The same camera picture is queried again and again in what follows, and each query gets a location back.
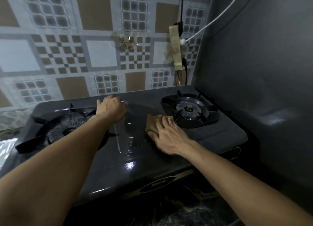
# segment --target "tiled wall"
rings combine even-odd
[[[205,26],[209,2],[184,1],[182,38]],[[180,0],[0,0],[0,129],[1,112],[42,101],[176,85],[166,47],[179,14]],[[185,47],[189,81],[201,37]]]

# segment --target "oval outline on stove panel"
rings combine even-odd
[[[177,178],[177,176],[169,176],[169,177],[163,177],[161,179],[155,180],[147,185],[145,185],[144,187],[142,187],[138,193],[139,194],[143,194],[143,193],[148,193],[157,189],[160,189],[168,184],[170,184],[171,182],[175,181]]]

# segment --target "two-burner stove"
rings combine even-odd
[[[171,115],[186,134],[221,154],[247,141],[246,133],[191,86],[119,96],[128,101],[125,118],[104,134],[75,204],[115,193],[125,198],[151,192],[194,172],[180,156],[159,151],[146,135],[147,114]],[[0,170],[0,177],[71,133],[96,113],[88,97],[38,104]]]

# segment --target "person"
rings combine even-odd
[[[119,97],[98,100],[89,121],[2,177],[0,225],[62,225],[104,133],[126,111],[127,102]],[[163,117],[156,126],[159,135],[148,133],[156,146],[192,163],[245,225],[313,225],[311,215],[297,204],[189,139],[173,120]]]

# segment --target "person's right arm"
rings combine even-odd
[[[159,136],[149,136],[163,152],[192,163],[247,226],[311,226],[313,217],[283,194],[230,161],[190,140],[171,119],[156,123]]]

